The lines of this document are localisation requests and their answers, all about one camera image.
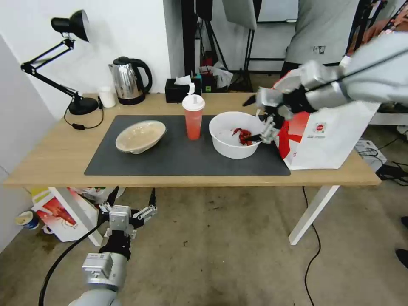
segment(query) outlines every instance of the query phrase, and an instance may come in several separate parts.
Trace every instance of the logo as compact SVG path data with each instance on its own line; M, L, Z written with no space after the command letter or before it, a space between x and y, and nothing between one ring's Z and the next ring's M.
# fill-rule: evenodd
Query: logo
M324 54L326 46L314 46L312 48L314 54Z
M320 122L316 124L316 126L313 129L313 132L323 134L325 129L326 129L326 123Z

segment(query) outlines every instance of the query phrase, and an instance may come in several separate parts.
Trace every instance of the gray shirt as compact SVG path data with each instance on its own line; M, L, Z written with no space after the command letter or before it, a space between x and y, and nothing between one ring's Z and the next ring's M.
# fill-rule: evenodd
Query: gray shirt
M320 64L341 61L346 53L359 0L299 0L299 11L286 61Z

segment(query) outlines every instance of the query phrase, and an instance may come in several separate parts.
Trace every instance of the lamp base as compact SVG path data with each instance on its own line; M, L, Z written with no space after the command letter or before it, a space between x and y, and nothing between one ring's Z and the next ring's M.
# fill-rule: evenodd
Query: lamp base
M98 107L99 103L95 99L80 97L69 104L68 110L73 115L86 115L92 113Z

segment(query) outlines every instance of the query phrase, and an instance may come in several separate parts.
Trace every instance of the shoe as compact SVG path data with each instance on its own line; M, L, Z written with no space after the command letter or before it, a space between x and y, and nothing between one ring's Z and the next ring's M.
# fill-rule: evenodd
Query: shoe
M408 251L404 249L395 250L395 255L397 255L400 262L408 269Z
M408 229L408 217L402 217L401 222Z

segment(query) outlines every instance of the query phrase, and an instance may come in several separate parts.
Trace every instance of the stainless steel kettle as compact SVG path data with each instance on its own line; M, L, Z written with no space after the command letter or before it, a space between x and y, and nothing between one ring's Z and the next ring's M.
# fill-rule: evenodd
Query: stainless steel kettle
M118 100L124 105L134 105L142 102L152 87L152 73L145 62L139 59L119 57L108 65L112 73ZM147 78L147 86L143 85L139 67L143 68Z

